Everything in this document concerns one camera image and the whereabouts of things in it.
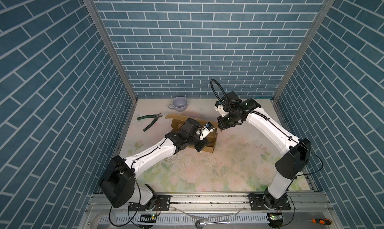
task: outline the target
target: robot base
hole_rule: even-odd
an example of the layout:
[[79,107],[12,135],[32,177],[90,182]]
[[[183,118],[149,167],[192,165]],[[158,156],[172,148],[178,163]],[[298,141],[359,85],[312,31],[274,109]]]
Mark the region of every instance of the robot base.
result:
[[[156,207],[154,207],[152,211],[156,211],[156,209],[157,211],[160,211],[159,204],[157,202],[159,202],[161,205],[161,211],[169,211],[170,195],[157,195],[155,203]],[[145,211],[145,209],[147,209],[146,205],[141,205],[139,203],[129,203],[129,211]]]
[[275,208],[269,208],[265,205],[264,201],[264,194],[256,194],[256,193],[250,193],[248,195],[249,203],[251,205],[252,211],[261,211],[261,210],[274,210],[278,207],[280,207],[281,210],[290,210],[291,206],[288,201],[288,197],[286,194],[284,194],[280,200],[279,203],[276,204]]

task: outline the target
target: metal mounting plate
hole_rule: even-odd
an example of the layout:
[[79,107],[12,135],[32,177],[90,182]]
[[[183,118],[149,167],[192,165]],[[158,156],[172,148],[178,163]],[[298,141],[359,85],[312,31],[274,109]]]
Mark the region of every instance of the metal mounting plate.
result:
[[[267,213],[276,212],[276,210],[259,210],[252,211],[249,203],[249,193],[263,194],[262,191],[253,192],[210,192],[210,193],[164,193],[170,195],[169,211],[161,212],[161,216],[166,215],[180,215],[181,210],[190,214],[225,214],[225,213],[236,213],[240,209],[243,210],[237,214],[237,216],[247,216],[252,213]],[[295,212],[333,212],[331,203],[329,202],[324,192],[312,192],[312,191],[301,191],[301,192],[288,192],[288,195],[292,198],[295,203]],[[112,208],[114,215],[125,214],[122,209],[127,210],[129,203],[126,203],[120,208]],[[100,214],[107,215],[111,203],[104,194],[92,194],[89,201],[88,207],[84,213],[84,217],[80,223],[80,229],[90,229],[88,222],[92,222],[95,217]],[[283,210],[284,212],[293,212],[293,208],[290,210]],[[138,212],[138,214],[148,214],[147,212]]]
[[[260,210],[269,210],[265,206],[265,203],[263,201],[264,194],[256,194],[256,193],[250,193],[248,195],[249,198],[249,204],[251,205],[252,211],[260,211]],[[281,201],[280,209],[281,210],[290,210],[291,206],[289,205],[288,198],[286,195],[284,195],[284,199]]]
[[[161,205],[161,211],[169,211],[170,195],[157,195],[156,208],[152,211],[160,211],[159,204],[157,202]],[[139,207],[138,211],[145,211],[146,208],[144,205],[139,203],[129,203],[129,211],[136,211],[137,207]]]

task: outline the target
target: wire cutters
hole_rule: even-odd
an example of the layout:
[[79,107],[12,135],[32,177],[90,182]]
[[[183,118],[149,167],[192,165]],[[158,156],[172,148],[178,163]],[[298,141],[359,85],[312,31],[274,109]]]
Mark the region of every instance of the wire cutters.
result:
[[146,130],[148,130],[153,124],[155,124],[155,122],[159,119],[159,117],[162,117],[162,115],[160,115],[161,113],[159,114],[153,114],[153,115],[146,115],[146,116],[142,116],[142,117],[138,117],[137,120],[140,120],[140,119],[144,119],[144,118],[152,118],[154,117],[154,119],[152,120],[152,122],[146,127],[143,129],[143,131],[145,132]]

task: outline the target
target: white ceramic cup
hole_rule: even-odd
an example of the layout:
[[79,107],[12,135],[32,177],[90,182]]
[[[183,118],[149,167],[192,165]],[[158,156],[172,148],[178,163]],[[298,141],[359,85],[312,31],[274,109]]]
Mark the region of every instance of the white ceramic cup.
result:
[[185,97],[176,97],[173,99],[172,104],[168,106],[169,109],[174,109],[178,112],[182,112],[187,109],[188,101]]

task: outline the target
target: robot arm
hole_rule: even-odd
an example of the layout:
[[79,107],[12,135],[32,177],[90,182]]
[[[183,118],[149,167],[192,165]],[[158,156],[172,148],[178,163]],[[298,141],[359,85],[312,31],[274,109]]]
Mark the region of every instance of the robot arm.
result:
[[286,201],[286,191],[308,162],[311,142],[307,139],[300,140],[273,120],[253,99],[242,101],[234,92],[225,94],[215,104],[215,110],[221,116],[217,118],[221,130],[241,125],[244,121],[259,129],[277,147],[283,157],[275,164],[276,174],[264,192],[265,205],[274,209],[281,201]]
[[120,156],[112,158],[101,178],[100,188],[114,208],[121,207],[128,201],[147,205],[147,208],[153,207],[154,201],[150,201],[154,195],[153,190],[140,188],[139,197],[135,178],[162,159],[184,150],[188,145],[193,145],[200,152],[210,143],[205,137],[214,130],[210,122],[201,126],[198,121],[187,119],[177,132],[167,133],[160,142],[150,148],[124,159]]

